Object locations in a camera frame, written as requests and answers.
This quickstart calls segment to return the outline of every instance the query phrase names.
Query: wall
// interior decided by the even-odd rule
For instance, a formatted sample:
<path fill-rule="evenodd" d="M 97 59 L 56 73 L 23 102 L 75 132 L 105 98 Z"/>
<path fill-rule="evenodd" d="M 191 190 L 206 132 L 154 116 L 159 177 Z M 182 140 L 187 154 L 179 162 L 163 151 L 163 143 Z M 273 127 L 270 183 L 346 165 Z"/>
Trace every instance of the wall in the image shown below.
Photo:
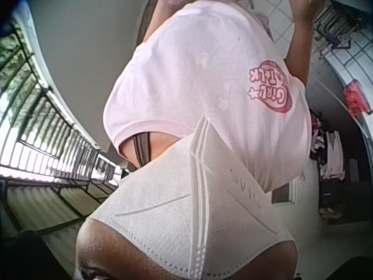
<path fill-rule="evenodd" d="M 319 181 L 316 162 L 309 160 L 301 176 L 295 179 L 297 201 L 293 205 L 275 205 L 277 213 L 293 235 L 299 249 L 318 240 L 324 223 L 319 218 Z"/>
<path fill-rule="evenodd" d="M 107 151 L 102 113 L 131 59 L 146 0 L 31 0 L 36 35 L 57 91 Z"/>
<path fill-rule="evenodd" d="M 285 58 L 294 32 L 289 0 L 254 0 L 253 2 L 255 10 L 269 17 L 273 40 L 280 54 Z M 240 0 L 239 3 L 243 8 L 249 9 L 247 0 Z M 334 130 L 347 134 L 354 129 L 353 120 L 328 91 L 315 80 L 318 78 L 335 95 L 340 99 L 343 98 L 343 87 L 328 63 L 324 59 L 319 60 L 318 47 L 318 42 L 314 41 L 312 50 L 314 55 L 306 89 L 308 104 L 314 111 L 322 113 Z"/>

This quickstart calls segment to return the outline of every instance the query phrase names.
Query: white tiled wall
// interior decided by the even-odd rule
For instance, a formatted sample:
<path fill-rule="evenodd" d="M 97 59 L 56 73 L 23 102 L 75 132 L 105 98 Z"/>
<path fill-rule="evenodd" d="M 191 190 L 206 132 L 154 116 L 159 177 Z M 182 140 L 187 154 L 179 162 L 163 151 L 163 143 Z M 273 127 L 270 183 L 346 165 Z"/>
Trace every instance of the white tiled wall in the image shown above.
<path fill-rule="evenodd" d="M 240 0 L 240 5 L 249 9 L 248 0 Z M 293 36 L 293 15 L 288 0 L 253 0 L 255 10 L 269 17 L 273 40 L 283 57 L 286 56 Z"/>
<path fill-rule="evenodd" d="M 289 0 L 253 0 L 255 10 L 269 17 L 273 40 L 282 55 L 286 57 L 290 41 L 294 33 L 294 22 Z M 240 0 L 240 5 L 249 9 L 248 0 Z M 315 51 L 319 42 L 314 41 Z M 361 63 L 369 63 L 361 58 Z M 342 134 L 354 129 L 354 122 L 343 107 L 315 79 L 319 79 L 340 100 L 344 100 L 343 87 L 333 69 L 319 54 L 312 57 L 312 66 L 307 85 L 307 100 L 310 108 L 322 113 L 328 119 L 330 126 Z"/>
<path fill-rule="evenodd" d="M 319 179 L 316 162 L 309 160 L 301 176 L 296 178 L 297 202 L 294 205 L 275 205 L 277 213 L 302 249 L 318 240 L 324 230 L 319 218 Z"/>

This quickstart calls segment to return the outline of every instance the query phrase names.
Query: person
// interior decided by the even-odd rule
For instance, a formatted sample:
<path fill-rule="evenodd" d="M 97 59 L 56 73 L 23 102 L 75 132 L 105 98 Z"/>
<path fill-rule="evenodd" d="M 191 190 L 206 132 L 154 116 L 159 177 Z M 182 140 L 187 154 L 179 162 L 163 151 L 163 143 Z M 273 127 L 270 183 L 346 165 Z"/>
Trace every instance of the person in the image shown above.
<path fill-rule="evenodd" d="M 294 34 L 283 59 L 271 39 L 268 20 L 233 0 L 199 0 L 186 6 L 178 0 L 158 0 L 143 43 L 118 78 L 104 110 L 108 136 L 118 153 L 139 170 L 123 179 L 97 212 L 115 211 L 124 198 L 121 191 L 126 197 L 133 195 L 134 201 L 157 195 L 135 197 L 136 184 L 126 182 L 149 176 L 146 171 L 192 134 L 201 117 L 210 120 L 263 193 L 301 173 L 311 141 L 305 85 L 313 21 L 324 1 L 290 0 L 290 5 Z M 172 187 L 165 185 L 164 192 Z M 198 279 L 180 276 L 189 275 L 188 269 L 169 268 L 156 249 L 145 250 L 139 237 L 123 230 L 125 222 L 109 224 L 98 217 L 88 218 L 78 234 L 75 279 Z M 155 219 L 163 223 L 167 217 Z M 139 219 L 132 226 L 145 224 Z M 250 234 L 247 238 L 259 239 Z M 235 241 L 232 237 L 227 242 Z M 250 255 L 232 271 L 204 272 L 202 278 L 293 279 L 297 249 L 290 238 Z"/>

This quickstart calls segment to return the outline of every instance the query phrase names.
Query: metal railing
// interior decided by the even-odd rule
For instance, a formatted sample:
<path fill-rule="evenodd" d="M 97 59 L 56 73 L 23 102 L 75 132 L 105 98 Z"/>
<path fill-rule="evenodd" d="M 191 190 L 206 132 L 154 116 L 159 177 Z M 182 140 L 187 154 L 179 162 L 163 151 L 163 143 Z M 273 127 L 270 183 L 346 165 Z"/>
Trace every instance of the metal railing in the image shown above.
<path fill-rule="evenodd" d="M 20 27 L 11 26 L 0 39 L 0 167 L 88 181 L 98 151 L 41 84 Z"/>

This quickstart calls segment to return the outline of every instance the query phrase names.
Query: tile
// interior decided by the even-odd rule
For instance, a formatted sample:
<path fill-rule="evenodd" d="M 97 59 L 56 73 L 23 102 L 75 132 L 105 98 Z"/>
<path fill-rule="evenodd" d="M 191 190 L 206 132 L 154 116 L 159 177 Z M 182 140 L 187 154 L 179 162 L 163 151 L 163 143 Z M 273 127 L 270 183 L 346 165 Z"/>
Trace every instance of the tile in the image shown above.
<path fill-rule="evenodd" d="M 368 39 L 360 32 L 355 32 L 351 35 L 351 38 L 360 46 L 365 47 L 368 44 Z"/>
<path fill-rule="evenodd" d="M 281 35 L 279 33 L 277 33 L 276 31 L 274 31 L 274 30 L 271 30 L 270 32 L 272 33 L 273 41 L 277 42 L 278 39 L 281 37 Z"/>
<path fill-rule="evenodd" d="M 356 55 L 360 50 L 361 50 L 361 48 L 358 46 L 358 44 L 356 44 L 355 41 L 352 41 L 351 42 L 351 48 L 348 50 L 348 52 L 351 55 Z"/>
<path fill-rule="evenodd" d="M 270 2 L 270 3 L 272 3 L 276 6 L 278 3 L 280 3 L 281 0 L 260 0 L 260 1 L 267 1 L 267 2 Z"/>
<path fill-rule="evenodd" d="M 292 21 L 282 11 L 275 9 L 269 17 L 269 27 L 271 30 L 284 34 L 284 32 L 291 25 Z"/>
<path fill-rule="evenodd" d="M 294 34 L 294 23 L 292 23 L 289 26 L 289 28 L 285 31 L 285 33 L 283 34 L 283 37 L 288 42 L 291 42 L 291 39 L 293 38 L 293 34 Z"/>
<path fill-rule="evenodd" d="M 276 47 L 279 50 L 281 56 L 285 58 L 289 50 L 289 42 L 286 41 L 284 38 L 280 37 L 276 42 Z"/>
<path fill-rule="evenodd" d="M 365 49 L 365 53 L 370 57 L 371 60 L 373 60 L 373 43 L 369 44 Z"/>
<path fill-rule="evenodd" d="M 334 50 L 335 56 L 337 56 L 342 64 L 345 64 L 348 60 L 352 58 L 346 50 Z"/>
<path fill-rule="evenodd" d="M 285 15 L 287 15 L 291 20 L 293 19 L 293 13 L 291 11 L 289 0 L 282 0 L 277 8 L 284 12 Z"/>
<path fill-rule="evenodd" d="M 265 0 L 254 0 L 255 10 L 269 16 L 275 9 L 275 6 Z"/>
<path fill-rule="evenodd" d="M 359 62 L 361 65 L 362 69 L 365 71 L 367 76 L 369 76 L 371 79 L 373 78 L 372 73 L 373 73 L 373 61 L 368 57 L 367 54 L 364 54 L 362 52 L 362 56 L 359 58 L 356 58 L 356 60 Z"/>

